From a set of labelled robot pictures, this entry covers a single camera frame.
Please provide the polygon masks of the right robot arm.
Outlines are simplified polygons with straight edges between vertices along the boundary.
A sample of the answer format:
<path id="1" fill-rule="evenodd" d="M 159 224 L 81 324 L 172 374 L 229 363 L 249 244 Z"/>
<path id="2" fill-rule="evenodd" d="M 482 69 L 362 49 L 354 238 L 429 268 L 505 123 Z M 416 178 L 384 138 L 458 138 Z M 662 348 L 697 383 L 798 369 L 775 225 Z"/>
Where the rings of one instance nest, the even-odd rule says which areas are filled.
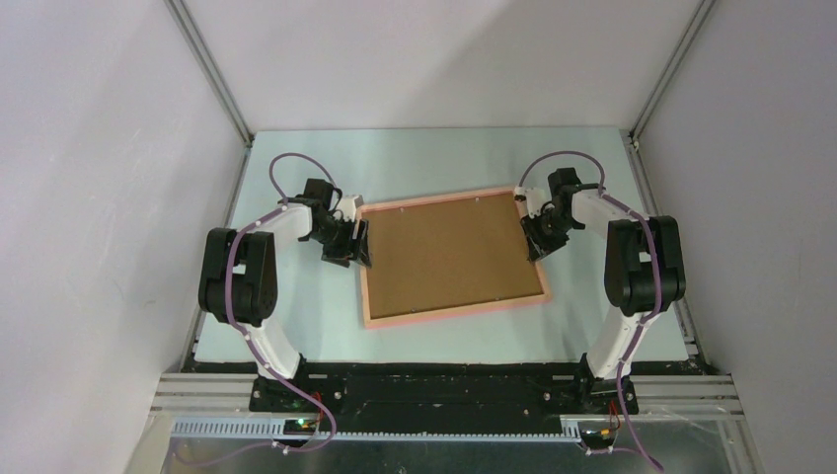
<path id="1" fill-rule="evenodd" d="M 603 187 L 583 183 L 573 168 L 556 170 L 548 184 L 547 190 L 513 191 L 525 207 L 520 224 L 529 261 L 565 247 L 574 230 L 593 231 L 605 242 L 603 286 L 610 307 L 573 388 L 577 406 L 598 413 L 629 375 L 647 327 L 685 294 L 679 227 L 671 216 L 647 216 Z"/>

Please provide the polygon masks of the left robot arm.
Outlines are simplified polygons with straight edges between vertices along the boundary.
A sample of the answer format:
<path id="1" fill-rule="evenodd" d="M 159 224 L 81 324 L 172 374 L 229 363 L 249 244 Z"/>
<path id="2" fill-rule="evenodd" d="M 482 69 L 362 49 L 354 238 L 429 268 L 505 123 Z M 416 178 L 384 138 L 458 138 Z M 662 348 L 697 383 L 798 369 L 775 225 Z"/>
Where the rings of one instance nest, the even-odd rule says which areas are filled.
<path id="1" fill-rule="evenodd" d="M 276 254 L 295 243 L 316 242 L 326 263 L 371 267 L 362 205 L 362 196 L 344 195 L 329 181 L 310 179 L 302 194 L 282 199 L 242 229 L 213 228 L 207 234 L 198 305 L 242 335 L 259 375 L 278 380 L 273 397 L 288 411 L 308 406 L 312 385 L 295 374 L 301 353 L 269 321 L 279 297 Z"/>

